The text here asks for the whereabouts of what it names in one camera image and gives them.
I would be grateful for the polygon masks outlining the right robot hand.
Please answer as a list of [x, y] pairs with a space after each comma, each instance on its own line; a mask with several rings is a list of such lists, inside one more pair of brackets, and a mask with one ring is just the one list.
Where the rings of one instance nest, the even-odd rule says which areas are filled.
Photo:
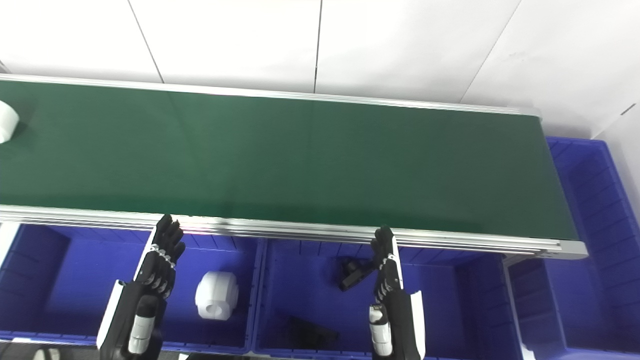
[[422, 291], [404, 289], [397, 239], [390, 227], [375, 230], [370, 242], [377, 269], [368, 321], [373, 360], [423, 360], [426, 355]]

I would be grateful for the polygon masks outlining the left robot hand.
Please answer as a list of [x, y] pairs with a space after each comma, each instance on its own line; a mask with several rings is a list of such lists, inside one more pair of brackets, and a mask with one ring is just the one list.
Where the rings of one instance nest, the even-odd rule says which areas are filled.
[[185, 251], [180, 223], [163, 215], [151, 230], [131, 281], [116, 280], [96, 337], [101, 360], [157, 360], [162, 322]]

